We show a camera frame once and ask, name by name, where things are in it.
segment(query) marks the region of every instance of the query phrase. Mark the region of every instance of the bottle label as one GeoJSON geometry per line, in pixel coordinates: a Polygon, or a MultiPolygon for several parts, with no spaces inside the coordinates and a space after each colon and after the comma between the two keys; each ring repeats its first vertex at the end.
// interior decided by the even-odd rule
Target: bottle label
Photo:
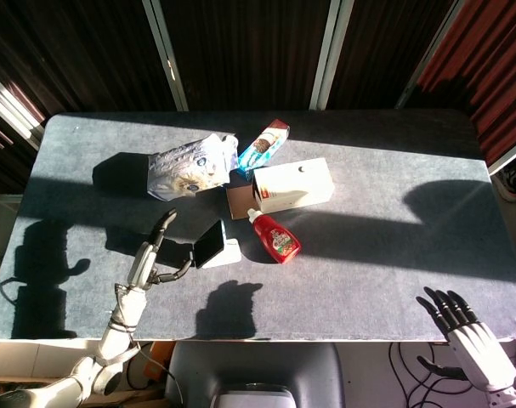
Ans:
{"type": "Polygon", "coordinates": [[[295,249],[295,242],[282,229],[272,229],[271,236],[273,237],[273,248],[283,257],[295,249]]]}

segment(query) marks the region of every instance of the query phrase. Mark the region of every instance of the gray table surface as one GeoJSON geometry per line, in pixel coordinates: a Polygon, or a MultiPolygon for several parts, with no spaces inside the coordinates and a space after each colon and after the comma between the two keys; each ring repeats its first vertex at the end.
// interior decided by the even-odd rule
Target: gray table surface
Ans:
{"type": "Polygon", "coordinates": [[[0,270],[0,337],[100,337],[114,283],[171,207],[169,238],[193,241],[222,218],[242,261],[153,287],[138,338],[439,340],[415,301],[423,286],[459,292],[516,338],[515,253],[471,124],[453,110],[54,117],[0,270]],[[335,184],[329,202],[275,214],[303,245],[289,264],[230,220],[223,188],[146,196],[147,154],[212,132],[235,133],[241,151],[275,118],[291,132],[270,164],[325,157],[335,184]]]}

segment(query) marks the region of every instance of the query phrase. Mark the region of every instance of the phone screen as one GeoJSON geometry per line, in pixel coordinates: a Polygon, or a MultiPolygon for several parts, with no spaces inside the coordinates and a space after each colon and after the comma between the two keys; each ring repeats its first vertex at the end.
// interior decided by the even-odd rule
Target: phone screen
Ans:
{"type": "Polygon", "coordinates": [[[200,268],[210,259],[214,258],[225,247],[224,221],[221,219],[214,224],[205,234],[194,244],[194,261],[196,268],[200,268]]]}

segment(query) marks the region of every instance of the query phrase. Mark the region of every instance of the white snack bag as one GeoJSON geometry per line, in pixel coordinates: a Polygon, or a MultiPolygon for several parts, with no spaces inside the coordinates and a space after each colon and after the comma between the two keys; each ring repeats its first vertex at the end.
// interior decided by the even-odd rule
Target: white snack bag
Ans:
{"type": "Polygon", "coordinates": [[[180,196],[194,196],[229,183],[230,171],[239,166],[235,136],[220,140],[213,133],[148,158],[148,194],[169,201],[180,196]]]}

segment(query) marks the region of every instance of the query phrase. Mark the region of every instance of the floor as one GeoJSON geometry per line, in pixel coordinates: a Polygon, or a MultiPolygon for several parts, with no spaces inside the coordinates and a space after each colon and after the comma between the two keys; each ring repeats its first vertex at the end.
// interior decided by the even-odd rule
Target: floor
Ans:
{"type": "MultiPolygon", "coordinates": [[[[507,203],[498,198],[507,228],[516,248],[516,203],[507,203]]],[[[0,377],[62,377],[67,375],[74,363],[88,350],[93,349],[95,342],[83,340],[56,343],[0,343],[0,377]]],[[[347,408],[403,408],[404,393],[395,379],[388,361],[389,343],[338,343],[337,350],[343,367],[343,381],[347,408]]],[[[392,347],[392,363],[398,371],[407,393],[417,384],[417,381],[404,368],[400,359],[398,347],[404,361],[417,378],[424,378],[425,370],[417,362],[419,354],[430,356],[430,346],[426,343],[397,343],[392,347]]],[[[507,354],[514,356],[516,342],[504,343],[507,354]]],[[[452,352],[445,346],[433,346],[435,359],[443,366],[454,366],[456,361],[452,352]]],[[[140,367],[144,359],[138,357],[131,370],[131,378],[136,386],[145,384],[140,375],[140,367]]],[[[434,381],[431,377],[426,384],[434,381]]],[[[444,381],[437,386],[442,391],[458,391],[467,387],[466,382],[444,381]]],[[[420,387],[411,396],[409,406],[417,404],[426,389],[420,387]]],[[[461,395],[444,395],[430,393],[428,400],[445,408],[480,408],[486,407],[484,395],[471,389],[461,395]]]]}

